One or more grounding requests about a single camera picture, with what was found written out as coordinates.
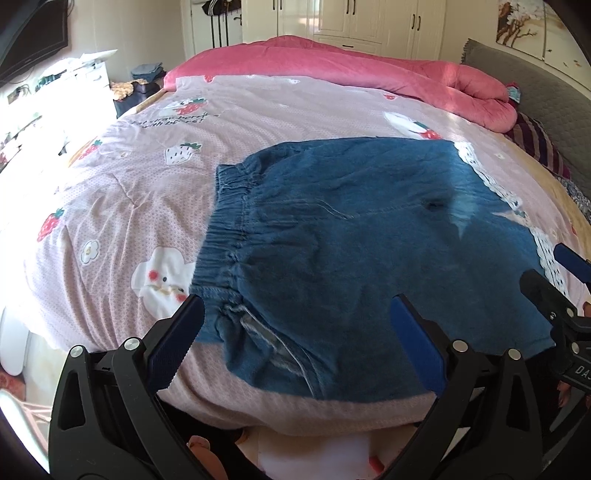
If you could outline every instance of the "white lace trim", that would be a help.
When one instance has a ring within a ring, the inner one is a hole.
[[[509,207],[511,207],[511,210],[521,217],[523,224],[530,229],[531,235],[534,237],[538,256],[540,257],[540,264],[544,269],[546,278],[560,291],[560,293],[569,298],[566,282],[562,273],[558,269],[558,262],[554,259],[554,245],[550,241],[550,237],[546,235],[544,231],[532,224],[527,212],[522,208],[523,202],[521,198],[499,185],[496,180],[485,171],[484,167],[476,157],[476,152],[474,152],[474,148],[470,143],[455,142],[455,146],[460,158],[472,167],[476,174],[482,179],[484,185],[501,197],[503,201],[507,202]]]

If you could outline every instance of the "blue gripper pad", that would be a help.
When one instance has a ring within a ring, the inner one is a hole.
[[[147,359],[146,388],[150,394],[170,386],[204,319],[203,300],[197,295],[189,295],[171,319],[160,320],[152,327],[154,329],[162,322],[168,328]]]
[[[591,264],[565,244],[558,244],[554,247],[554,258],[581,282],[591,283]]]
[[[447,386],[445,361],[400,296],[390,304],[390,324],[423,387],[441,397]]]

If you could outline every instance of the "gray headboard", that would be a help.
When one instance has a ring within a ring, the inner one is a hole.
[[[544,125],[572,179],[591,197],[591,100],[550,72],[475,40],[466,43],[462,63],[519,84],[520,111]]]

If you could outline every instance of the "television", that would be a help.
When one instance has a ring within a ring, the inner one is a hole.
[[[0,86],[68,45],[68,0],[12,0],[0,7]]]

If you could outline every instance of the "striped pillow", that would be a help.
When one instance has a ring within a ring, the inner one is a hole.
[[[517,112],[517,123],[505,136],[552,173],[565,179],[570,178],[570,171],[564,164],[564,158],[537,120]]]

